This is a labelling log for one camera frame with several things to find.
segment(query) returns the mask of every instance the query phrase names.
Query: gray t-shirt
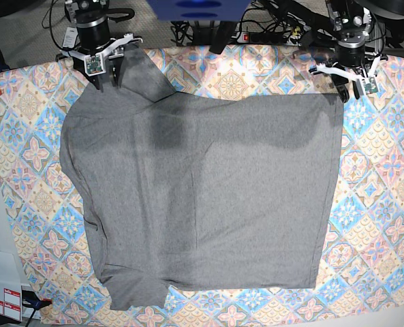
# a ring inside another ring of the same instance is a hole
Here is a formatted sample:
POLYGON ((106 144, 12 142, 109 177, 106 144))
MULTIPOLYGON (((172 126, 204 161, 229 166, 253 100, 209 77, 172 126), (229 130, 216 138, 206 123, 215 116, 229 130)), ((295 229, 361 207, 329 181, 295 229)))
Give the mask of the gray t-shirt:
POLYGON ((111 309, 164 306, 168 286, 315 287, 337 180, 337 95, 239 102, 176 92, 138 48, 120 89, 89 85, 60 159, 84 201, 111 309))

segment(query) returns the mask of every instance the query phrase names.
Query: circuit board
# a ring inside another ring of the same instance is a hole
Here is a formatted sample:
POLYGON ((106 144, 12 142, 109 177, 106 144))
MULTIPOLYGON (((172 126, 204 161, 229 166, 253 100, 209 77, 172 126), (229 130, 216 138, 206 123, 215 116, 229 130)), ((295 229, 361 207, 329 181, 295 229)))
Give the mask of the circuit board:
POLYGON ((372 94, 379 92, 379 87, 377 86, 377 82, 374 77, 364 78, 362 80, 362 85, 364 87, 365 94, 372 94))
POLYGON ((85 70, 89 76, 102 73, 104 71, 102 57, 97 55, 85 59, 85 70))

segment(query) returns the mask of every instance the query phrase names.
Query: t-shirt sleeve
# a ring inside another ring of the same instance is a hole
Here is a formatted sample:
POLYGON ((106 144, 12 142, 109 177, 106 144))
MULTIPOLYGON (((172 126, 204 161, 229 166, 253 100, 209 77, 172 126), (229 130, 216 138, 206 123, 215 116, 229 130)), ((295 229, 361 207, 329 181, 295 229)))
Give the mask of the t-shirt sleeve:
POLYGON ((72 121, 65 123, 61 131, 61 148, 59 150, 59 160, 61 162, 62 171, 73 182, 74 187, 82 197, 84 206, 84 225, 85 234, 87 235, 89 251, 95 276, 100 279, 106 260, 106 235, 102 226, 102 222, 94 210, 93 199, 89 191, 89 186, 85 181, 82 173, 74 164, 73 153, 71 152, 72 144, 70 140, 71 128, 75 128, 74 121, 78 117, 70 117, 72 121))

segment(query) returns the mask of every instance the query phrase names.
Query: black cable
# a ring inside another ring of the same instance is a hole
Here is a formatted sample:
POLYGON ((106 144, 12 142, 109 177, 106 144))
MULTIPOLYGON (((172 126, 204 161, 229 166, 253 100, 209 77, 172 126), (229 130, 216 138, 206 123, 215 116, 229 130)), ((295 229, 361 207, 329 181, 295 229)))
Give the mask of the black cable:
MULTIPOLYGON (((49 14, 49 11, 50 11, 50 8, 47 9, 47 12, 44 14, 44 17, 43 17, 43 19, 42 19, 42 21, 41 21, 41 27, 42 27, 43 29, 48 29, 48 28, 49 28, 49 26, 44 26, 44 21, 45 21, 47 15, 49 14)), ((62 16, 61 19, 59 19, 59 20, 55 23, 55 25, 56 25, 56 24, 59 24, 60 22, 62 22, 64 18, 65 18, 65 15, 62 16)))
POLYGON ((282 34, 285 34, 286 32, 288 32, 286 30, 287 27, 288 27, 288 24, 285 21, 278 19, 276 16, 272 15, 270 12, 268 12, 268 13, 270 14, 271 18, 273 19, 273 23, 269 24, 266 27, 262 26, 262 24, 267 23, 267 22, 258 22, 256 20, 252 20, 252 19, 247 19, 247 20, 244 19, 246 13, 251 11, 251 10, 267 10, 264 6, 262 6, 262 7, 257 6, 256 3, 257 3, 257 1, 252 1, 251 5, 253 7, 252 8, 247 8, 244 11, 243 15, 241 16, 240 22, 239 22, 238 35, 234 39, 237 40, 241 36, 241 34, 243 33, 243 24, 249 23, 249 22, 253 23, 253 24, 256 24, 259 28, 261 28, 261 30, 262 30, 261 33, 275 32, 279 25, 282 25, 282 27, 283 27, 283 31, 281 32, 282 34))
POLYGON ((377 40, 380 40, 380 39, 383 39, 384 36, 385 36, 385 35, 382 35, 382 36, 379 36, 379 37, 377 37, 377 38, 375 38, 375 39, 368 40, 367 43, 373 42, 373 41, 377 41, 377 40))
POLYGON ((53 5, 55 4, 55 0, 52 0, 52 2, 50 3, 50 8, 49 8, 49 31, 50 31, 50 37, 52 38, 53 43, 55 44, 55 46, 62 51, 71 51, 74 49, 73 48, 64 48, 62 46, 60 46, 57 41, 55 40, 55 37, 53 36, 53 31, 52 31, 52 9, 53 9, 53 5))
POLYGON ((382 29, 382 26, 380 26, 379 21, 377 20, 376 15, 374 15, 372 12, 370 12, 370 13, 371 13, 372 17, 373 17, 374 20, 375 20, 375 24, 377 24, 377 26, 379 27, 380 35, 381 35, 380 37, 378 37, 378 38, 377 38, 376 40, 374 40, 374 41, 377 41, 377 40, 382 39, 382 48, 379 50, 379 52, 377 53, 377 55, 375 55, 375 58, 377 58, 377 57, 380 57, 380 56, 382 55, 382 53, 384 53, 384 50, 385 50, 386 29, 385 29, 385 33, 384 33, 384 31, 383 31, 383 29, 382 29))
POLYGON ((376 21, 373 20, 373 27, 371 27, 369 35, 372 34, 372 32, 374 31, 374 28, 375 28, 375 27, 376 27, 376 21))
POLYGON ((193 40, 193 35, 188 34, 188 29, 190 28, 190 25, 188 22, 171 22, 172 26, 170 26, 171 31, 173 32, 174 35, 174 40, 171 40, 174 42, 177 46, 184 46, 183 42, 185 38, 189 39, 190 41, 193 40))
POLYGON ((33 310, 32 314, 31 314, 31 317, 29 317, 29 320, 27 321, 25 327, 29 326, 29 324, 30 324, 31 321, 32 321, 33 315, 35 315, 35 312, 37 312, 36 309, 33 310))

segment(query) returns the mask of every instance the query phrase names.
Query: patterned tablecloth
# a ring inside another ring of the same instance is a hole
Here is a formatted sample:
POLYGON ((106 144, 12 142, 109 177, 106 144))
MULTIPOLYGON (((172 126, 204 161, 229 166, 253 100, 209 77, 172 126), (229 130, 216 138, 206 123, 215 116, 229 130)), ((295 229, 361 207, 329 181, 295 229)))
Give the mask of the patterned tablecloth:
MULTIPOLYGON (((240 100, 334 91, 311 77, 295 48, 231 46, 148 50, 177 90, 240 100)), ((259 326, 358 315, 404 304, 404 59, 379 68, 379 93, 345 105, 339 178, 314 290, 170 288, 164 309, 111 311, 95 278, 82 199, 61 172, 64 116, 86 80, 71 61, 0 74, 0 185, 32 288, 53 305, 48 324, 259 326)))

